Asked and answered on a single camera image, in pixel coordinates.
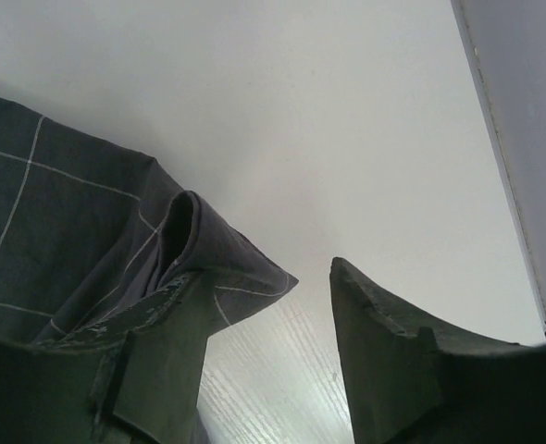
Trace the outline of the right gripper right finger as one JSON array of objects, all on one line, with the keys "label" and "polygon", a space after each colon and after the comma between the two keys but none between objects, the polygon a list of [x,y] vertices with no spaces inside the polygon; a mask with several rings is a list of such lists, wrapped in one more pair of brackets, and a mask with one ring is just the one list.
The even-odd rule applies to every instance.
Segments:
[{"label": "right gripper right finger", "polygon": [[333,259],[331,304],[358,443],[546,443],[546,344],[450,324]]}]

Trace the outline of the grey checked cloth napkin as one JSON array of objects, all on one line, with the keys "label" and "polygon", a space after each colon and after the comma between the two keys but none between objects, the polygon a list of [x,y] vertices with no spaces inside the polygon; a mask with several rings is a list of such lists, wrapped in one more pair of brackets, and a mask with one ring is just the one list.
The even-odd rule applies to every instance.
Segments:
[{"label": "grey checked cloth napkin", "polygon": [[296,284],[153,157],[0,98],[0,338],[64,339],[189,273],[207,340]]}]

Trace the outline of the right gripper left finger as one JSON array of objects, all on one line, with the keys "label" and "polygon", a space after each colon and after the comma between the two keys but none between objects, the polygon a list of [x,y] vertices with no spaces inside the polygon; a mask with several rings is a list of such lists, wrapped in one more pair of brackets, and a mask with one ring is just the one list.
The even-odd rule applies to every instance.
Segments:
[{"label": "right gripper left finger", "polygon": [[0,443],[187,443],[211,318],[189,273],[64,339],[0,338]]}]

